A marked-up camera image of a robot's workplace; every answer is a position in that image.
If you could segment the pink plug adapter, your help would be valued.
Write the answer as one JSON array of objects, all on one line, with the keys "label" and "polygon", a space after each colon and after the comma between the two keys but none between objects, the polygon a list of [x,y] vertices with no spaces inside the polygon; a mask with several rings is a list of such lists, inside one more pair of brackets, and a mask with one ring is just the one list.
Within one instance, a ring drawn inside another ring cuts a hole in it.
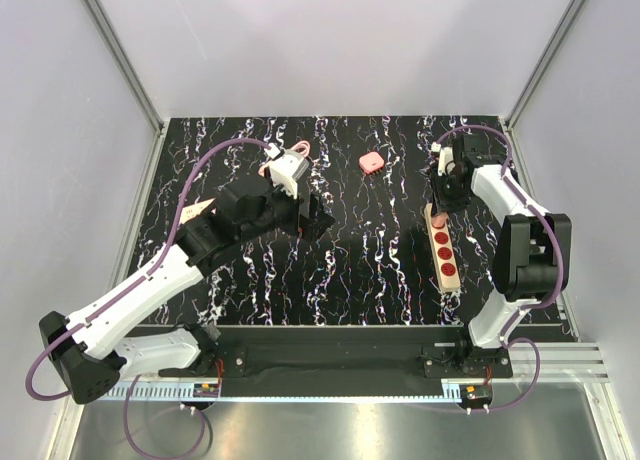
[{"label": "pink plug adapter", "polygon": [[431,225],[435,229],[441,229],[446,224],[446,215],[441,214],[431,218]]}]

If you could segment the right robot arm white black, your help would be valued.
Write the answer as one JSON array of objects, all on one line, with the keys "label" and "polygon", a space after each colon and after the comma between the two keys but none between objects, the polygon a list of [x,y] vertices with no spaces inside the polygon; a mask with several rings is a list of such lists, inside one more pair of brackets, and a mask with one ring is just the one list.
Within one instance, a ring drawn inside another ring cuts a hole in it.
[{"label": "right robot arm white black", "polygon": [[476,376],[490,363],[489,352],[508,345],[515,327],[532,310],[555,303],[568,284],[572,223],[537,203],[518,183],[510,158],[489,152],[478,135],[457,133],[449,146],[432,143],[433,192],[430,212],[461,212],[479,199],[500,224],[491,267],[493,290],[468,323],[465,345],[454,364]]}]

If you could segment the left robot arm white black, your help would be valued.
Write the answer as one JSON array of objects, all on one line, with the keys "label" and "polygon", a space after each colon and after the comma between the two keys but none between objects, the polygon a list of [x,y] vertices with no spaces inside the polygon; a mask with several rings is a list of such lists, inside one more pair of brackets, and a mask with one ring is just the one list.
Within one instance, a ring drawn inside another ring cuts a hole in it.
[{"label": "left robot arm white black", "polygon": [[203,376],[218,358],[214,324],[180,324],[164,334],[130,332],[168,300],[200,283],[251,240],[275,230],[317,241],[335,220],[315,193],[291,196],[258,174],[239,178],[182,223],[167,250],[85,308],[39,322],[45,354],[79,404],[119,381],[177,370]]}]

